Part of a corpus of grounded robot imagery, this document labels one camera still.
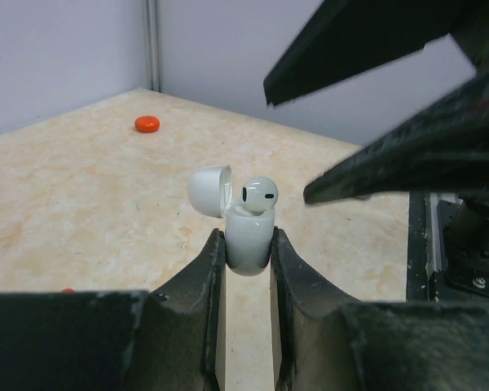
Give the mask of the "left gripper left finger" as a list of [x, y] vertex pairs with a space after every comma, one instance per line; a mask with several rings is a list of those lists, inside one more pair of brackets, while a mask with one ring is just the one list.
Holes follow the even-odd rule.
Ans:
[[225, 241], [158, 289], [0, 293], [0, 390], [222, 390]]

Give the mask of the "white earbud charging case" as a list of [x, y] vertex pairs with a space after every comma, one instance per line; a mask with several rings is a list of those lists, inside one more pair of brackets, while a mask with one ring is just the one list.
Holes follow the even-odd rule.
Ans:
[[241, 192], [233, 196], [229, 165], [200, 169], [188, 180], [190, 205], [225, 222], [226, 263], [236, 274], [260, 275], [267, 267], [275, 225], [275, 208], [253, 214], [243, 208]]

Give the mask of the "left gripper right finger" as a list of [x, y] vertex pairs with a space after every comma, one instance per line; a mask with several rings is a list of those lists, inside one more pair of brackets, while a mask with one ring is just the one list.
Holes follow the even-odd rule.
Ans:
[[489, 302], [360, 301], [271, 241], [278, 390], [489, 390]]

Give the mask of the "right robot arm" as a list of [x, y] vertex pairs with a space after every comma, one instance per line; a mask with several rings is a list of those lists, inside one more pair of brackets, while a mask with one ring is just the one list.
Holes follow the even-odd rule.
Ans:
[[489, 297], [489, 1], [325, 1], [263, 82], [273, 106], [454, 39], [476, 73], [306, 185], [304, 201], [325, 204], [382, 192], [407, 192], [417, 234], [427, 205], [438, 256], [408, 243], [408, 287], [431, 299], [450, 292]]

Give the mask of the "white earbud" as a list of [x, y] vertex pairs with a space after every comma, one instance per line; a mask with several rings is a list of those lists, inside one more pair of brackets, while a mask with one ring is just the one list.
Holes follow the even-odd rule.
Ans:
[[245, 210], [253, 214], [262, 214], [273, 209], [277, 203], [279, 191], [268, 177], [255, 177], [242, 187], [241, 199]]

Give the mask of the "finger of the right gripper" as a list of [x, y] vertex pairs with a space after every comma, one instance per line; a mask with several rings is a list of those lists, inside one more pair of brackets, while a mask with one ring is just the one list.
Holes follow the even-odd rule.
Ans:
[[489, 200], [489, 69], [310, 182], [303, 198], [408, 191]]
[[263, 81], [279, 105], [422, 50], [467, 11], [460, 0], [328, 0]]

